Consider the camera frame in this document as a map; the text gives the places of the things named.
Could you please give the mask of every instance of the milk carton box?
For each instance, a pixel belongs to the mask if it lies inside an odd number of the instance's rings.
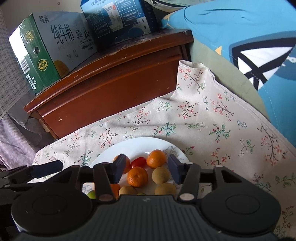
[[[9,38],[37,95],[97,52],[83,13],[34,12]]]
[[[157,30],[152,6],[143,0],[82,0],[81,8],[100,46]]]

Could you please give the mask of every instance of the black robotic base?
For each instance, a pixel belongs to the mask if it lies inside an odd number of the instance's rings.
[[[112,164],[71,166],[43,183],[20,184],[41,176],[32,175],[32,167],[21,182],[16,172],[0,176],[0,205],[4,196],[11,205],[6,224],[13,220],[21,232],[15,240],[278,240],[272,233],[278,201],[223,166],[201,169],[171,155],[170,172],[183,184],[177,200],[124,195],[116,201],[110,183],[120,180],[124,167],[121,154]],[[96,200],[82,193],[85,182],[94,182]],[[212,183],[203,199],[197,199],[199,183]]]

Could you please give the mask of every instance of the wooden drawer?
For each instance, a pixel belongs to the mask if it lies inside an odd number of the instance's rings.
[[[59,138],[64,137],[173,91],[183,52],[176,46],[110,68],[59,94],[38,112]]]

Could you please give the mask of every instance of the gray curtain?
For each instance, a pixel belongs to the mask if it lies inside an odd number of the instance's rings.
[[[23,107],[34,98],[8,40],[0,9],[0,168],[32,165],[36,152],[52,143],[39,121]]]

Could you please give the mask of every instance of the floral tablecloth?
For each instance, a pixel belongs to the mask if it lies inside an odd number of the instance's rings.
[[[110,146],[144,136],[171,142],[202,168],[222,164],[274,195],[282,208],[275,234],[296,236],[296,149],[263,115],[217,83],[203,64],[180,61],[170,98],[83,127],[40,150],[33,164],[89,165]],[[202,188],[207,193],[211,185]]]

